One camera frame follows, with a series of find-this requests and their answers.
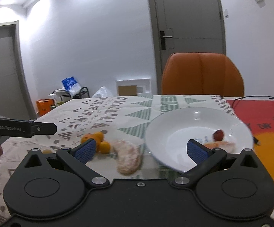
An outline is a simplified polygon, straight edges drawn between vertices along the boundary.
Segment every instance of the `orange chair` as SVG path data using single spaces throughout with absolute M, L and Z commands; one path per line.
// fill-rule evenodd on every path
M 223 54 L 175 53 L 165 65 L 163 95 L 244 96 L 239 70 Z

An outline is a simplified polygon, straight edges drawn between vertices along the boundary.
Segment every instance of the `blue gripper pad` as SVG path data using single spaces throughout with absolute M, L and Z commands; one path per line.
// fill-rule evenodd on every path
M 81 163 L 86 164 L 96 153 L 96 141 L 88 139 L 86 142 L 71 149 L 70 154 Z
M 198 143 L 194 139 L 187 142 L 186 151 L 188 156 L 199 165 L 212 155 L 212 150 Z

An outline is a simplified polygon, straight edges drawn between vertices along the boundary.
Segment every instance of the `blue plastic bag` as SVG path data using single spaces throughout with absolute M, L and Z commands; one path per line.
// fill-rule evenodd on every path
M 77 83 L 74 77 L 63 79 L 61 82 L 63 83 L 65 90 L 69 92 L 71 98 L 81 90 L 81 86 Z

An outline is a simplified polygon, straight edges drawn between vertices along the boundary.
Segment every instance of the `plastic bag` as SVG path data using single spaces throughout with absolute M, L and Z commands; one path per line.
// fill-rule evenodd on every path
M 92 96 L 92 98 L 101 98 L 101 97 L 109 97 L 113 96 L 112 92 L 107 89 L 107 87 L 103 86 L 97 90 L 97 92 Z
M 71 98 L 73 98 L 73 96 L 78 94 L 81 90 L 81 86 L 77 83 L 74 77 L 63 79 L 61 82 L 63 83 L 65 90 L 70 93 Z

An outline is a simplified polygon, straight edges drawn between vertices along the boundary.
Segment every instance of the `door frame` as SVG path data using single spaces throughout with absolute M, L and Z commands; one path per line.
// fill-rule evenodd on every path
M 27 88 L 27 84 L 25 81 L 25 75 L 22 65 L 22 58 L 21 58 L 21 50 L 20 50 L 20 40 L 19 40 L 19 21 L 14 22 L 6 22 L 0 23 L 0 29 L 3 28 L 14 28 L 15 29 L 15 37 L 13 40 L 14 43 L 14 58 L 15 58 L 15 66 L 17 70 L 17 76 L 19 80 L 20 90 L 23 96 L 23 100 L 27 109 L 27 113 L 30 119 L 36 119 L 36 112 L 33 107 L 32 100 L 30 98 L 30 94 Z
M 154 44 L 154 53 L 155 53 L 155 66 L 156 66 L 156 76 L 157 76 L 157 91 L 158 94 L 161 95 L 161 83 L 162 83 L 162 58 L 161 58 L 161 43 L 160 43 L 160 31 L 158 26 L 158 17 L 156 11 L 156 1 L 148 0 L 150 19 L 152 25 L 152 33 L 153 33 L 153 44 Z M 223 41 L 223 54 L 226 55 L 226 38 L 225 38 L 225 25 L 224 25 L 224 15 L 222 9 L 221 0 L 218 0 L 218 7 L 220 11 L 221 17 L 221 29 L 222 29 L 222 41 Z

